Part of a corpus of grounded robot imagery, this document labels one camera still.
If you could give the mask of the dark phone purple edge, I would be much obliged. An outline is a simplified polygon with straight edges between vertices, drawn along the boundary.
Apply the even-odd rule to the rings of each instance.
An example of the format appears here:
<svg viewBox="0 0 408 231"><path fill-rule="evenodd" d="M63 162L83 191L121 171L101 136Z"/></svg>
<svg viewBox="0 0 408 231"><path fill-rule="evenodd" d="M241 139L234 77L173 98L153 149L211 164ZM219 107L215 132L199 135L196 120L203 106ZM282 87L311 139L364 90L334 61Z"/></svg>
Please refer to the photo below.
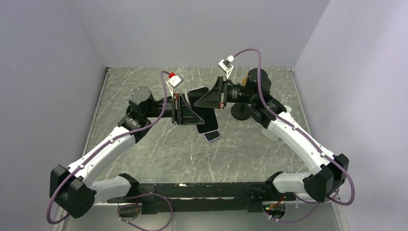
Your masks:
<svg viewBox="0 0 408 231"><path fill-rule="evenodd" d="M196 107L194 105L207 92L209 92L208 87L199 87L192 89L187 93L193 111L204 120L203 125L197 125L200 134L206 134L218 130L218 122L214 109Z"/></svg>

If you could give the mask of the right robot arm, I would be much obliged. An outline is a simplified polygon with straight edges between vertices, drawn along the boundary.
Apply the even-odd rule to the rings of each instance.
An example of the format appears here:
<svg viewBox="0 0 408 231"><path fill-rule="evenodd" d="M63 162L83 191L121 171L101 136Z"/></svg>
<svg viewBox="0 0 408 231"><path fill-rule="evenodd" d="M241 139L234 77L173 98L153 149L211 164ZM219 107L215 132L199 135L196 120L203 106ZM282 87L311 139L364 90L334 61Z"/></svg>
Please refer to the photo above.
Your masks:
<svg viewBox="0 0 408 231"><path fill-rule="evenodd" d="M199 98L198 108L222 109L227 103L247 104L251 117L283 140L305 163L304 173L277 172L268 180L266 196L279 199L284 193L307 193L322 203L344 184L349 159L326 149L295 121L288 109L270 95L271 80L263 69L251 69L242 84L218 77L213 88Z"/></svg>

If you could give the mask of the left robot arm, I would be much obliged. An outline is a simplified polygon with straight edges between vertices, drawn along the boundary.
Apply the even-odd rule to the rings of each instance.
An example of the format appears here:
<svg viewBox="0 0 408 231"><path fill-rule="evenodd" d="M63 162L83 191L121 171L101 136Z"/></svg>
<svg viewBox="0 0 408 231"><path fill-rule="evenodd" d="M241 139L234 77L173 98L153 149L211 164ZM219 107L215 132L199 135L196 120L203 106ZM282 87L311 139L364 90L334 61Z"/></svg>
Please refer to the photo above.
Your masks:
<svg viewBox="0 0 408 231"><path fill-rule="evenodd" d="M129 174L104 181L96 178L124 151L137 144L159 119L170 117L175 125L205 123L183 93L156 101L148 87L136 87L128 103L124 117L101 143L69 166L57 165L51 171L50 198L73 218L85 215L94 204L105 200L121 197L132 202L137 198L139 182Z"/></svg>

